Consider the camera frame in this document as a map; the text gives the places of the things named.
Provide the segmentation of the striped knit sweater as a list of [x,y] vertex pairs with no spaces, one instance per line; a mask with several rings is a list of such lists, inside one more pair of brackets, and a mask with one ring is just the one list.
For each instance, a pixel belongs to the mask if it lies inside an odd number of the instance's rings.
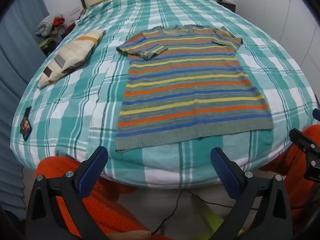
[[224,27],[177,25],[118,46],[130,66],[116,151],[272,129],[269,104],[236,57],[242,44]]

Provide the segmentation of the pile of clothes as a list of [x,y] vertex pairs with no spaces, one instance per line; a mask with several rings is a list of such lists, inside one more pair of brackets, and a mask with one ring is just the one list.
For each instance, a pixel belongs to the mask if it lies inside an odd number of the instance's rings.
[[61,13],[44,18],[35,29],[36,36],[44,39],[38,45],[44,55],[49,56],[75,26],[75,21],[66,23]]

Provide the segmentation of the orange fleece trousers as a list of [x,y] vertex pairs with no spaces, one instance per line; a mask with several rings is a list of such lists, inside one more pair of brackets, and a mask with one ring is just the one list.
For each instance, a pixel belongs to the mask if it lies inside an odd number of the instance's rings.
[[[312,125],[301,131],[319,146],[319,126]],[[49,157],[41,161],[36,175],[44,175],[46,178],[63,176],[69,170],[76,170],[81,163],[66,157]],[[292,143],[286,153],[274,159],[266,165],[266,169],[282,176],[289,198],[292,220],[297,217],[305,207],[312,193],[319,183],[306,180],[304,172],[306,168],[305,154]],[[108,239],[160,239],[161,236],[148,230],[127,209],[118,203],[119,196],[131,193],[128,186],[112,182],[104,182],[98,179],[90,195],[82,200],[89,214]],[[80,237],[74,225],[63,198],[57,196],[57,203],[61,209],[68,230]],[[251,211],[244,222],[239,235],[246,233],[255,218],[261,197],[257,197]]]

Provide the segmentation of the teal plaid bedspread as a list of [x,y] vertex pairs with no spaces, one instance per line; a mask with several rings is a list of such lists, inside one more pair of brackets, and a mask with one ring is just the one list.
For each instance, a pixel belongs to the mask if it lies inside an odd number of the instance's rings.
[[57,48],[27,86],[10,148],[24,166],[89,158],[104,146],[103,176],[179,189],[218,181],[219,147],[255,170],[284,153],[289,131],[315,124],[315,94],[272,37],[214,0],[109,0],[87,9],[65,47],[101,33],[88,61],[41,87]]

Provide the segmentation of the white wardrobe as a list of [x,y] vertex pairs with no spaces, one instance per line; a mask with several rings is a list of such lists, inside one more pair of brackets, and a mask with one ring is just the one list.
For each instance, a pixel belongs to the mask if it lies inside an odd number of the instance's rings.
[[302,0],[234,0],[236,13],[279,42],[319,94],[319,25]]

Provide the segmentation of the dark nightstand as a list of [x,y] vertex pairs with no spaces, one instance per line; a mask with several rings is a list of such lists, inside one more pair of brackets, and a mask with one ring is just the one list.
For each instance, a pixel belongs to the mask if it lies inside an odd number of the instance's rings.
[[236,5],[232,2],[226,1],[226,0],[215,0],[218,4],[221,6],[227,8],[228,10],[235,12],[236,10]]

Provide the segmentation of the beige patchwork pillow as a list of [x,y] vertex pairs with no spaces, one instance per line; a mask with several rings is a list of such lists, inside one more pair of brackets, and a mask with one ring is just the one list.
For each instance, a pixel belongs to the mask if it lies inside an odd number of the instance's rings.
[[89,59],[104,33],[104,29],[93,30],[65,44],[47,63],[39,78],[38,88],[42,89],[81,67]]

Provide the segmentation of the blue curtain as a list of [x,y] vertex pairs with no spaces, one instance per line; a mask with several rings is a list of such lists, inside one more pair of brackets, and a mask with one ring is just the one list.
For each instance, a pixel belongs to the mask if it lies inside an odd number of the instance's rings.
[[35,29],[48,16],[43,0],[11,0],[1,15],[1,207],[25,219],[22,164],[10,149],[20,99],[45,60]]

